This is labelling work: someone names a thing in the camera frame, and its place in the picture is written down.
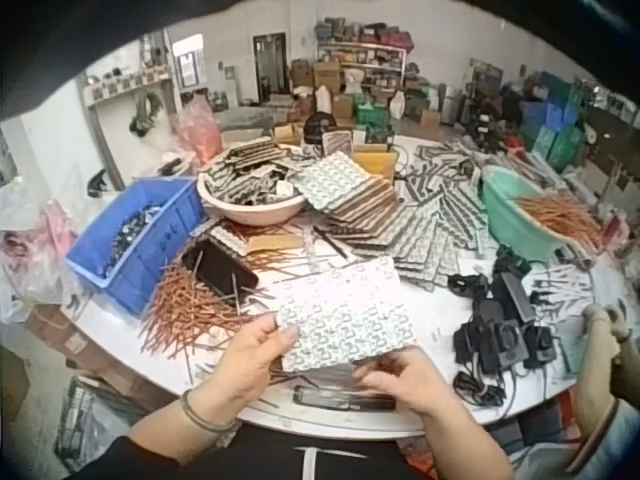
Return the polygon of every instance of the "doorway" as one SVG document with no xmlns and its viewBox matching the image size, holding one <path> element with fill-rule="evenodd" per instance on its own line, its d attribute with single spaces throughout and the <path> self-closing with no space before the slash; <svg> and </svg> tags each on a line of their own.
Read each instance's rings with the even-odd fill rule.
<svg viewBox="0 0 640 480">
<path fill-rule="evenodd" d="M 289 93 L 285 33 L 253 37 L 253 58 L 260 103 L 268 102 L 272 93 Z"/>
</svg>

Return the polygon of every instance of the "floor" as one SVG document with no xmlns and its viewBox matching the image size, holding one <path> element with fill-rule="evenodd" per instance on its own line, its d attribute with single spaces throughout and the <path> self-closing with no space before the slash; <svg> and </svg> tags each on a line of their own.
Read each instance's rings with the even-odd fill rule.
<svg viewBox="0 0 640 480">
<path fill-rule="evenodd" d="M 15 421 L 3 425 L 3 462 L 12 463 L 22 480 L 64 478 L 68 473 L 53 444 L 72 371 L 62 355 L 20 325 L 1 325 L 0 337 L 3 347 L 25 360 L 30 383 Z"/>
</svg>

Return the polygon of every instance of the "person's left hand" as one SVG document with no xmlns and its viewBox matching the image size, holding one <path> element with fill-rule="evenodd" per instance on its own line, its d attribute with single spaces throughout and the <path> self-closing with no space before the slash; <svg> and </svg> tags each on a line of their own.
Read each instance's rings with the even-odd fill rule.
<svg viewBox="0 0 640 480">
<path fill-rule="evenodd" d="M 298 329 L 277 331 L 273 315 L 258 317 L 235 334 L 213 374 L 189 396 L 196 412 L 228 422 L 269 385 L 271 363 L 298 340 Z"/>
</svg>

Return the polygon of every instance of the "pink plastic bag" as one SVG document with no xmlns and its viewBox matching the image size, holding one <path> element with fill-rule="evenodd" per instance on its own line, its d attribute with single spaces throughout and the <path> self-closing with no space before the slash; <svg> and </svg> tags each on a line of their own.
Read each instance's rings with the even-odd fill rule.
<svg viewBox="0 0 640 480">
<path fill-rule="evenodd" d="M 177 131 L 184 146 L 196 152 L 199 167 L 222 151 L 220 127 L 202 95 L 195 95 L 180 112 Z"/>
</svg>

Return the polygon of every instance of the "round table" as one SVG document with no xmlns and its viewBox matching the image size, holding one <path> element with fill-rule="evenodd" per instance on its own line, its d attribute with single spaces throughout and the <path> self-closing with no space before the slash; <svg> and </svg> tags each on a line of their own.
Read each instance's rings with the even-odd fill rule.
<svg viewBox="0 0 640 480">
<path fill-rule="evenodd" d="M 402 147 L 399 149 L 399 165 L 410 161 L 418 145 L 435 144 L 410 137 L 396 137 L 395 142 Z M 316 249 L 319 255 L 325 251 L 333 252 L 324 242 Z M 485 260 L 463 258 L 459 262 L 461 273 L 469 275 L 479 270 L 489 273 L 494 258 L 495 252 L 490 253 Z M 346 260 L 339 257 L 338 259 L 331 259 L 329 262 L 334 267 L 347 263 Z M 308 273 L 308 267 L 300 268 L 307 268 L 306 272 L 301 270 L 300 273 Z M 272 275 L 278 274 L 268 272 L 260 275 L 260 286 L 276 280 Z M 596 263 L 591 277 L 594 296 L 598 303 L 616 303 L 627 290 L 624 277 L 606 254 Z M 402 290 L 419 345 L 430 355 L 445 379 L 451 382 L 460 369 L 454 362 L 452 336 L 460 325 L 469 319 L 471 301 L 456 297 L 447 289 L 439 287 L 429 293 L 403 282 Z M 637 302 L 630 299 L 625 301 L 629 310 L 629 324 L 640 325 L 640 307 Z M 193 365 L 187 368 L 189 360 L 185 356 L 178 355 L 170 359 L 166 354 L 142 352 L 141 321 L 115 310 L 103 299 L 91 299 L 77 317 L 76 325 L 117 360 L 159 387 L 179 395 L 192 386 L 192 375 L 189 372 L 194 368 Z M 210 363 L 210 355 L 211 353 L 206 351 L 195 351 L 190 355 L 190 363 Z M 505 406 L 477 408 L 467 405 L 478 423 L 491 423 L 501 419 L 505 413 L 511 416 L 528 410 L 571 387 L 575 383 L 575 377 L 566 374 L 562 356 L 558 355 L 556 361 L 547 367 L 546 386 L 542 371 L 531 371 L 526 377 L 517 378 L 515 392 L 514 382 L 509 376 L 505 378 L 505 383 Z M 337 412 L 305 407 L 293 403 L 292 385 L 288 382 L 269 387 L 262 401 L 255 402 L 243 410 L 240 419 L 274 430 L 326 438 L 387 440 L 422 434 L 418 418 L 401 405 L 396 411 L 389 413 Z M 509 411 L 505 412 L 514 393 L 512 405 Z"/>
</svg>

